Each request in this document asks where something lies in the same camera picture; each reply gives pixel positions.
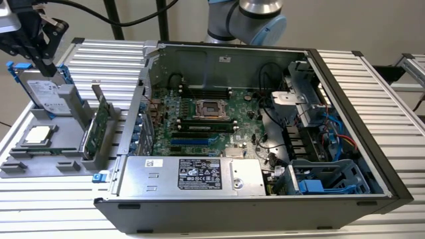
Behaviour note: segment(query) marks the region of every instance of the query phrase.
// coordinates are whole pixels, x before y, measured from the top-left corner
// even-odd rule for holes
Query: green circuit board
[[[245,158],[258,158],[266,156],[266,152],[261,149],[255,151],[255,145],[251,143],[251,135],[255,134],[258,139],[263,134],[262,120],[257,119],[257,99],[243,100],[243,96],[251,96],[251,92],[246,90],[233,90],[231,97],[223,100],[225,114],[237,121],[238,129],[233,133],[209,133],[213,139],[210,145],[172,145],[172,134],[180,132],[177,130],[177,118],[191,119],[195,113],[195,101],[201,99],[182,99],[177,92],[165,88],[153,91],[153,99],[161,99],[164,105],[158,108],[157,117],[168,115],[162,123],[154,124],[154,145],[153,156],[223,156],[226,148],[239,147],[245,142]],[[249,118],[247,112],[253,112],[254,116]]]

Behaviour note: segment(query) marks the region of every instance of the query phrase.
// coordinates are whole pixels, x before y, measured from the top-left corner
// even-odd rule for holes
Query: motherboard
[[[267,153],[257,146],[263,125],[254,93],[233,89],[230,94],[227,90],[210,94],[191,90],[185,96],[166,88],[153,91],[153,156],[265,159]]]

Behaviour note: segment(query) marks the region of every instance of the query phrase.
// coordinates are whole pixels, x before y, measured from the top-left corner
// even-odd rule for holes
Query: cpu socket
[[[226,120],[225,115],[226,102],[222,100],[198,100],[195,101],[195,115],[198,120]]]

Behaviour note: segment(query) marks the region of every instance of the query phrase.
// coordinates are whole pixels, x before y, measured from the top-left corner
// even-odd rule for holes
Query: metal bracket
[[[278,105],[297,105],[297,104],[305,104],[305,97],[297,94],[293,94],[286,91],[274,91],[271,92],[273,101]]]

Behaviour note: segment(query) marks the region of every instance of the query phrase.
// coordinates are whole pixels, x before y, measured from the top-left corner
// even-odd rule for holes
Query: blue latch
[[[105,183],[108,174],[94,173],[92,183]]]
[[[322,194],[325,192],[319,180],[302,180],[298,186],[302,194]]]
[[[13,79],[16,81],[16,83],[20,83],[20,79],[18,79],[18,76],[14,72],[14,68],[13,68],[13,62],[12,61],[8,61],[5,66],[6,66],[6,71],[10,73],[10,75],[13,76]]]
[[[32,68],[32,64],[30,63],[17,63],[14,65],[14,69],[28,70],[30,68]]]

